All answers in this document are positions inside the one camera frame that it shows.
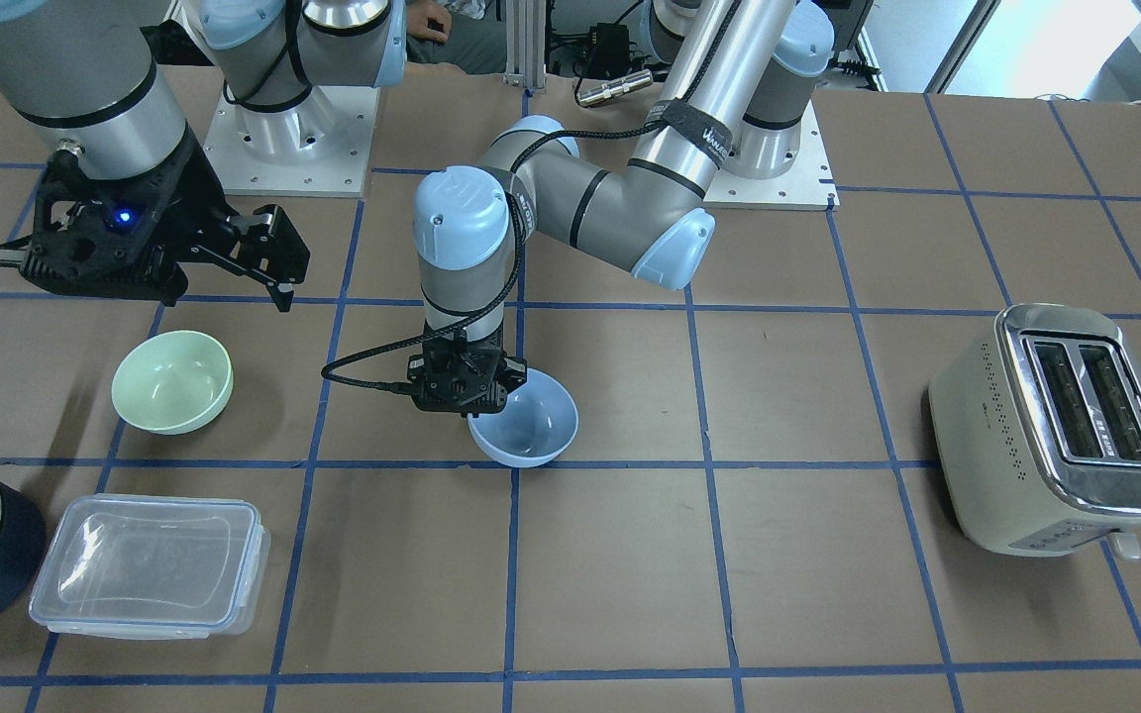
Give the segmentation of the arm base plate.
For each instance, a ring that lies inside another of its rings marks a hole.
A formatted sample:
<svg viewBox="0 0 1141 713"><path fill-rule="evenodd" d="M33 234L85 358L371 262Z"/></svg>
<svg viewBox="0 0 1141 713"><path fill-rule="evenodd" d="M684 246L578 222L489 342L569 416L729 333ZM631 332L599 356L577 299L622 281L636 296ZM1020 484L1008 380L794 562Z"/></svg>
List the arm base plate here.
<svg viewBox="0 0 1141 713"><path fill-rule="evenodd" d="M230 195L361 198L380 98L377 87L322 86L280 113L221 100L203 148Z"/></svg>
<svg viewBox="0 0 1141 713"><path fill-rule="evenodd" d="M705 206L825 211L841 204L818 118L806 105L796 125L744 122L703 198Z"/></svg>

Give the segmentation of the person hand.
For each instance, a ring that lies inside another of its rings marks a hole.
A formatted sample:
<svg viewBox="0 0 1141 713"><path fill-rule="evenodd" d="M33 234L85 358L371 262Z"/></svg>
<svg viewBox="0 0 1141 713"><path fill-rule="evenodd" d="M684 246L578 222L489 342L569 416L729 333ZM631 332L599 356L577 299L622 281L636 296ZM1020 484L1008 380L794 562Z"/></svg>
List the person hand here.
<svg viewBox="0 0 1141 713"><path fill-rule="evenodd" d="M446 44L452 31L452 13L438 1L406 1L407 35L413 40Z"/></svg>

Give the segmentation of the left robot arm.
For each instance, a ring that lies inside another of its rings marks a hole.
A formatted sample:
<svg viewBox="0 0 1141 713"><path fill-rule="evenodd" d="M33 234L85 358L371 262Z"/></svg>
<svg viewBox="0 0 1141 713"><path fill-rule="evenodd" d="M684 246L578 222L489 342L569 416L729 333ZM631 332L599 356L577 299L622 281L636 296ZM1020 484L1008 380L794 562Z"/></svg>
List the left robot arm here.
<svg viewBox="0 0 1141 713"><path fill-rule="evenodd" d="M620 171L580 157L556 119L521 119L475 165L418 185L412 235L424 297L406 394L416 410L503 410L525 360L503 348L503 299L536 232L633 278L683 290L715 222L703 206L717 176L775 188L802 153L802 119L836 50L812 1L666 1L652 21L671 35L662 94Z"/></svg>

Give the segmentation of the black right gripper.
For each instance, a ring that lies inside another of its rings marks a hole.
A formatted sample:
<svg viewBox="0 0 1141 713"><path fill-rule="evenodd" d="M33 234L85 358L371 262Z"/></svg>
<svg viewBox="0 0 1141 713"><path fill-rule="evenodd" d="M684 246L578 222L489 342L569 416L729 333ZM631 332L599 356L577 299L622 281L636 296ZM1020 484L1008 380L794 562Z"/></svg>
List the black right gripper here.
<svg viewBox="0 0 1141 713"><path fill-rule="evenodd" d="M285 209L235 214L191 128L149 171L98 180L72 140L47 161L35 225L22 248L23 279L60 295L173 303L185 262L254 279L277 311L290 311L311 250Z"/></svg>

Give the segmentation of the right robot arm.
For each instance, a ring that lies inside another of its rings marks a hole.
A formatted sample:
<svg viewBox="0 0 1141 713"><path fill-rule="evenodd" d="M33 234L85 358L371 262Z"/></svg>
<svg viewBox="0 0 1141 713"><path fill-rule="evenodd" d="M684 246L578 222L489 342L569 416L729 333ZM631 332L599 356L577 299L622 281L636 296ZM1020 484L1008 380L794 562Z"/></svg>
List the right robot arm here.
<svg viewBox="0 0 1141 713"><path fill-rule="evenodd" d="M225 76L221 108L257 176L304 168L361 189L355 127L335 89L398 84L402 1L202 1L199 46ZM311 252L281 206L242 214L122 1L0 1L0 94L50 149L32 229L0 267L59 295L172 306L185 264L213 264L289 311Z"/></svg>

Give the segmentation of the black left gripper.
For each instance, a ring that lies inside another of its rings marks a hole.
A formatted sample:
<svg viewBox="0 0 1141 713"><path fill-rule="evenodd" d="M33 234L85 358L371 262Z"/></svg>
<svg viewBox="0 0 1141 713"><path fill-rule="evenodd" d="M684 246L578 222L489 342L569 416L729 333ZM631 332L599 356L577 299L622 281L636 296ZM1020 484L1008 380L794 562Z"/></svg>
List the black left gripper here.
<svg viewBox="0 0 1141 713"><path fill-rule="evenodd" d="M504 351L501 331L470 342L463 331L422 345L408 360L416 410L463 415L497 414L527 380L527 362Z"/></svg>

